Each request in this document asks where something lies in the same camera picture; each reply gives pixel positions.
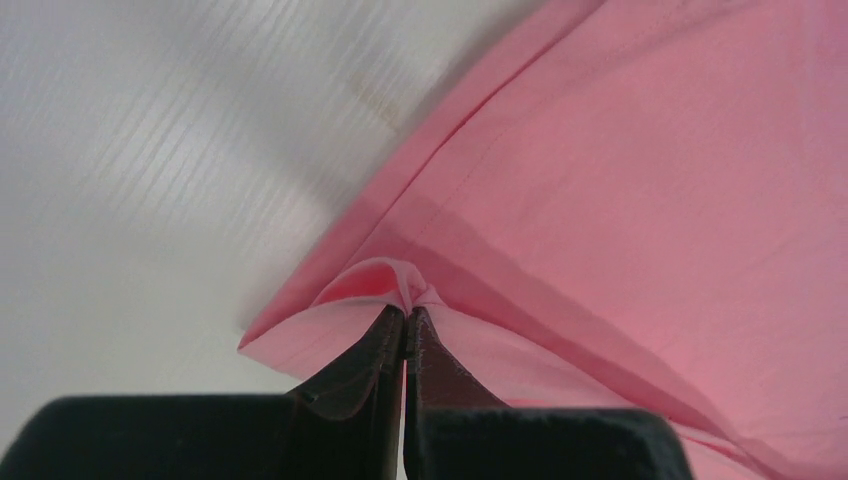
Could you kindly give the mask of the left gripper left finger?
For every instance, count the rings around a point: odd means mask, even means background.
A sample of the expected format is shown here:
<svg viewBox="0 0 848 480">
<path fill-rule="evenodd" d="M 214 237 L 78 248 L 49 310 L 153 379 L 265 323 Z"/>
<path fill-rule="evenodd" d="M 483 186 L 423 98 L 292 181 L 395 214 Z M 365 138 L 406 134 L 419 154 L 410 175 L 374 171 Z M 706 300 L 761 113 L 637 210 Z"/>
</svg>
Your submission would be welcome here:
<svg viewBox="0 0 848 480">
<path fill-rule="evenodd" d="M 74 396 L 42 407 L 5 479 L 392 479 L 404 314 L 285 394 Z"/>
</svg>

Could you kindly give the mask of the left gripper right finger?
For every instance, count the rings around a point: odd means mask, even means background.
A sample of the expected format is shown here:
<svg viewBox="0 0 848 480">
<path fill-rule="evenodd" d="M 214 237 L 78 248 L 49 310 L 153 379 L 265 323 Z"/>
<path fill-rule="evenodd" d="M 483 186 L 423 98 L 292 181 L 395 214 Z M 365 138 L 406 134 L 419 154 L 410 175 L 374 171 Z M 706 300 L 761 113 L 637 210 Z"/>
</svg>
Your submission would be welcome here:
<svg viewBox="0 0 848 480">
<path fill-rule="evenodd" d="M 442 344 L 407 325 L 404 468 L 410 479 L 690 479 L 670 425 L 644 410 L 510 407 Z"/>
</svg>

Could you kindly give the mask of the pink t shirt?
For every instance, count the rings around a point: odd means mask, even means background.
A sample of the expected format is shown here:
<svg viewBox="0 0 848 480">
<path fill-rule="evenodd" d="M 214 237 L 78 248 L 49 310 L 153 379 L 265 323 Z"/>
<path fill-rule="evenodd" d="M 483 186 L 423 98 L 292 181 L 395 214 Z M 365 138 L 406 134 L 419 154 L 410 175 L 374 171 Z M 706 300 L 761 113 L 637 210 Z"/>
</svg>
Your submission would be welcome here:
<svg viewBox="0 0 848 480">
<path fill-rule="evenodd" d="M 551 1 L 240 352 L 305 379 L 387 305 L 517 407 L 641 407 L 699 479 L 847 475 L 847 5 Z"/>
</svg>

